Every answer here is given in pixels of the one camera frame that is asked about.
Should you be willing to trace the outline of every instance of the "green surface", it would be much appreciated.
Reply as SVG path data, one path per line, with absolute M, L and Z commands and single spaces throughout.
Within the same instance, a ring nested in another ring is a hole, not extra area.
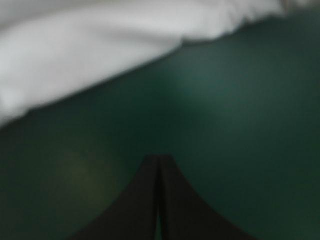
M 320 11 L 177 53 L 0 130 L 0 239 L 61 240 L 148 153 L 261 240 L 320 236 Z

